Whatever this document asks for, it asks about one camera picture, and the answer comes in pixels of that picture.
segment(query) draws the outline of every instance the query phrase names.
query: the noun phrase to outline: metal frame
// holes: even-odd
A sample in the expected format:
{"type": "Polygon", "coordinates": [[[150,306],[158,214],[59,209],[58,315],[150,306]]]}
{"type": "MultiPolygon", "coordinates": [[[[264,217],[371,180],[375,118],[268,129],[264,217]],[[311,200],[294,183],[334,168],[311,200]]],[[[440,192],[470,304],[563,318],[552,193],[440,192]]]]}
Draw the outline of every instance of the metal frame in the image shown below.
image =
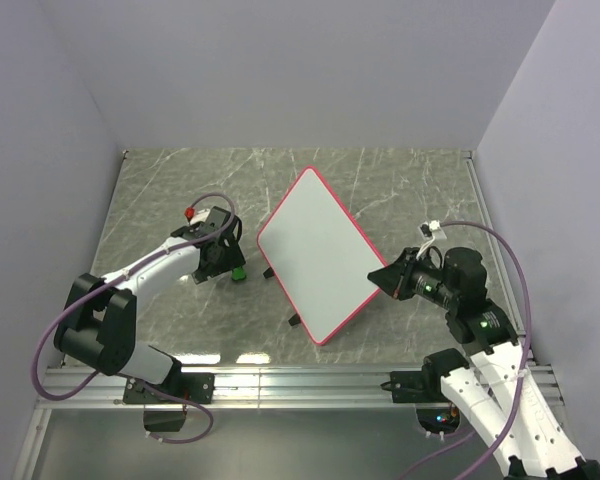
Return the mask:
{"type": "Polygon", "coordinates": [[[33,471],[36,468],[36,462],[38,461],[44,436],[47,433],[50,418],[51,409],[36,408],[33,411],[29,429],[27,430],[27,435],[22,444],[20,456],[18,457],[18,462],[13,473],[15,480],[25,480],[33,477],[33,471]]]}
{"type": "MultiPolygon", "coordinates": [[[[59,394],[75,388],[92,370],[88,368],[50,369],[44,386],[59,394]]],[[[304,367],[221,367],[187,366],[184,372],[215,374],[211,409],[362,409],[401,408],[380,384],[389,372],[419,372],[420,366],[405,365],[328,365],[304,367]]],[[[532,366],[536,382],[549,405],[562,405],[560,390],[551,367],[532,366]]],[[[126,380],[121,377],[96,377],[82,392],[63,402],[39,399],[38,409],[179,409],[179,405],[126,405],[122,403],[126,380]]],[[[441,404],[410,404],[442,406],[441,404]]]]}
{"type": "MultiPolygon", "coordinates": [[[[488,227],[493,228],[491,216],[489,215],[489,209],[485,203],[484,195],[482,194],[482,189],[480,188],[480,182],[478,182],[478,175],[476,173],[475,165],[473,164],[473,152],[465,151],[463,153],[465,154],[465,162],[467,171],[469,172],[469,179],[471,180],[473,191],[478,199],[478,206],[480,207],[479,210],[480,215],[482,216],[482,221],[488,227]]],[[[520,310],[518,308],[518,304],[516,303],[515,295],[513,294],[513,288],[511,287],[509,275],[507,275],[507,269],[504,263],[504,258],[502,257],[502,251],[500,250],[497,240],[495,240],[491,235],[487,235],[487,241],[489,242],[489,248],[491,249],[493,258],[496,260],[496,271],[498,272],[498,277],[504,288],[504,297],[507,302],[507,308],[511,313],[514,327],[518,335],[524,335],[524,322],[522,321],[520,310]]]]}

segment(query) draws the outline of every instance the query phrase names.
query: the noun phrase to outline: board stand leg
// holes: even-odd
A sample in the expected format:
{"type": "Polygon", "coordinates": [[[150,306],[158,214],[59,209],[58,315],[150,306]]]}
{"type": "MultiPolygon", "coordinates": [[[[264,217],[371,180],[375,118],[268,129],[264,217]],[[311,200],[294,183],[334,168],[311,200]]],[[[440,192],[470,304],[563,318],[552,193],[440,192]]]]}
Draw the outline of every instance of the board stand leg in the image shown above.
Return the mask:
{"type": "Polygon", "coordinates": [[[300,315],[298,315],[297,313],[294,313],[293,316],[287,321],[292,327],[297,327],[302,322],[302,320],[300,320],[300,315]]]}
{"type": "Polygon", "coordinates": [[[269,267],[269,268],[267,268],[267,269],[264,271],[264,273],[262,274],[262,276],[263,276],[264,278],[267,278],[267,279],[269,279],[269,278],[273,278],[273,277],[275,277],[275,276],[276,276],[276,274],[273,272],[273,268],[269,267]]]}

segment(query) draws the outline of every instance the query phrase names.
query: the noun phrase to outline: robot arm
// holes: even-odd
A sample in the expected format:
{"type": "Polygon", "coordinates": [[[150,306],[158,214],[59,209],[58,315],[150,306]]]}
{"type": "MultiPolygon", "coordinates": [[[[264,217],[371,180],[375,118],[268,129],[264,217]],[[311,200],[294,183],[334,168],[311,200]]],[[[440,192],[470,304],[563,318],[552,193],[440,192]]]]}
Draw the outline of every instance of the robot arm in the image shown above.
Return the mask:
{"type": "Polygon", "coordinates": [[[368,279],[394,299],[420,295],[447,311],[449,330],[471,363],[455,349],[430,355],[422,368],[423,383],[434,395],[455,404],[491,446],[508,421],[522,375],[518,414],[494,452],[503,475],[507,479],[600,480],[600,465],[584,460],[560,428],[532,375],[519,371],[523,348],[505,312],[487,297],[487,272],[480,253],[452,248],[444,259],[440,255],[438,266],[430,248],[440,235],[439,223],[421,230],[428,238],[423,247],[404,249],[394,263],[369,273],[368,279]],[[479,374],[493,397],[482,387],[479,374]]]}
{"type": "Polygon", "coordinates": [[[191,274],[196,283],[201,283],[242,268],[245,259],[238,245],[242,235],[238,217],[234,216],[232,224],[216,238],[191,245],[193,240],[219,230],[229,219],[230,212],[219,207],[202,211],[157,249],[131,265],[101,278],[90,274],[78,277],[67,306],[114,278],[121,275],[125,278],[76,309],[58,326],[54,337],[56,348],[105,375],[144,380],[180,397],[183,394],[180,362],[136,342],[136,316],[157,293],[184,275],[191,274]]]}

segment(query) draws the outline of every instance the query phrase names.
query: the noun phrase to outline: green object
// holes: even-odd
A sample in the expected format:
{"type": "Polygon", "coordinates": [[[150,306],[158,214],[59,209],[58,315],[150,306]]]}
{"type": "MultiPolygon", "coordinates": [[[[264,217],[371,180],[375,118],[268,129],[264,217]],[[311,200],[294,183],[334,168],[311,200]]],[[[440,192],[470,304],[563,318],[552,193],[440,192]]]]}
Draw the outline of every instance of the green object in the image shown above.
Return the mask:
{"type": "Polygon", "coordinates": [[[247,278],[247,272],[244,271],[244,268],[238,267],[231,271],[231,280],[234,282],[240,282],[245,278],[247,278]]]}

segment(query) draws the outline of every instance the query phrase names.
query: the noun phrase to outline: black clamp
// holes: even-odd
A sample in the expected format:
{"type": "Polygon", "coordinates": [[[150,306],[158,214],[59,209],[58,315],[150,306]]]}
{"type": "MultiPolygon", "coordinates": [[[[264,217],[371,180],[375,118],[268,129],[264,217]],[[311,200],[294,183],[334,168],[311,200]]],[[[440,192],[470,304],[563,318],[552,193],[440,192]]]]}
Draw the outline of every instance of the black clamp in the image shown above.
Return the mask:
{"type": "MultiPolygon", "coordinates": [[[[183,373],[181,378],[183,399],[209,405],[213,398],[215,375],[212,373],[183,373]]],[[[149,392],[142,382],[127,380],[122,402],[127,405],[172,404],[149,392]]],[[[179,432],[187,418],[187,407],[179,410],[145,410],[142,414],[147,432],[179,432]]]]}
{"type": "Polygon", "coordinates": [[[379,286],[394,300],[413,298],[415,292],[409,288],[408,284],[417,263],[416,257],[419,250],[416,247],[403,249],[395,262],[369,273],[367,279],[379,286]]]}
{"type": "Polygon", "coordinates": [[[469,368],[469,362],[455,348],[433,353],[424,359],[419,372],[396,371],[380,387],[391,392],[393,403],[448,402],[442,395],[440,379],[458,368],[469,368]]]}
{"type": "MultiPolygon", "coordinates": [[[[192,242],[217,232],[223,225],[227,224],[230,217],[231,212],[228,210],[213,207],[204,222],[180,227],[172,232],[171,236],[192,242]]],[[[243,267],[246,260],[239,245],[241,238],[242,220],[234,215],[231,224],[219,236],[198,245],[200,261],[198,269],[193,272],[195,283],[202,283],[209,278],[243,267]]],[[[241,280],[243,278],[240,276],[234,279],[241,280]]]]}

